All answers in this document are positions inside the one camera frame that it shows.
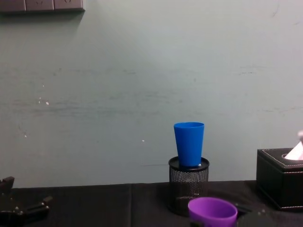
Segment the tissue box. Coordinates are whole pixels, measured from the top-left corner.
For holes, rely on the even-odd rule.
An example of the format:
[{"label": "tissue box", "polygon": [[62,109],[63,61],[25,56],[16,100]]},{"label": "tissue box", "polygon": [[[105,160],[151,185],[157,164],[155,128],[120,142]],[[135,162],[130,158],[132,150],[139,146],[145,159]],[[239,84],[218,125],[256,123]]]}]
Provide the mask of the tissue box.
[{"label": "tissue box", "polygon": [[259,149],[257,188],[279,210],[303,211],[303,160],[287,160],[291,148]]}]

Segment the table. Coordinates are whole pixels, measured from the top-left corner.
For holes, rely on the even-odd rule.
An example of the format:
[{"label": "table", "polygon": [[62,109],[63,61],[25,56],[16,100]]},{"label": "table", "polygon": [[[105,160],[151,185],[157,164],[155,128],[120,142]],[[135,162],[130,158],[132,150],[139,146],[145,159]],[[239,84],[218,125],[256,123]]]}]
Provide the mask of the table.
[{"label": "table", "polygon": [[[13,189],[25,204],[51,195],[47,220],[29,227],[188,227],[188,218],[171,213],[165,204],[167,183]],[[210,182],[209,196],[270,209],[279,227],[303,226],[303,214],[278,212],[255,192],[255,181]]]}]

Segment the wall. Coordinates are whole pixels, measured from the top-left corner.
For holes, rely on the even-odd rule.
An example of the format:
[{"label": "wall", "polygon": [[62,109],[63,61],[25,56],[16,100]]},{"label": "wall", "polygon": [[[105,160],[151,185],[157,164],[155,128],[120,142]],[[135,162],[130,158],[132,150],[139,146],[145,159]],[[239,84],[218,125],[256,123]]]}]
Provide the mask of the wall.
[{"label": "wall", "polygon": [[299,0],[87,0],[0,19],[0,169],[17,187],[168,181],[205,123],[210,180],[254,179],[303,124]]}]

